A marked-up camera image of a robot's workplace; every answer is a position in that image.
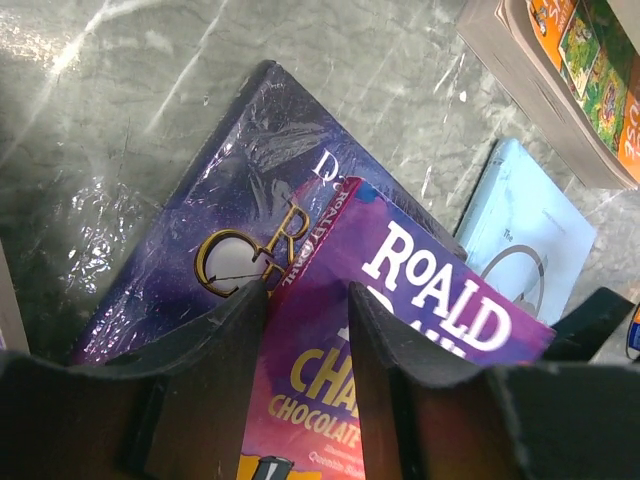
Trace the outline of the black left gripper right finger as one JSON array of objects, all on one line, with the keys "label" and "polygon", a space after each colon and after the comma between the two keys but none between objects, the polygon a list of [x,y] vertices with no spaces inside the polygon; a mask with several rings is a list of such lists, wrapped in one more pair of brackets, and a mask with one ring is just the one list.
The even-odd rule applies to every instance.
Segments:
[{"label": "black left gripper right finger", "polygon": [[595,355],[635,304],[597,289],[533,364],[480,367],[399,321],[364,286],[348,319],[369,479],[635,479],[639,365]]}]

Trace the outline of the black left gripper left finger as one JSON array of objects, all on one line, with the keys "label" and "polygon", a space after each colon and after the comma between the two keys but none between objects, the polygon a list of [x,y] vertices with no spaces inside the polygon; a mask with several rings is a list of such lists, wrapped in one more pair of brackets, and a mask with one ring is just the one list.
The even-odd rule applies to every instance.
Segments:
[{"label": "black left gripper left finger", "polygon": [[267,313],[252,281],[98,366],[1,354],[5,479],[232,479]]}]

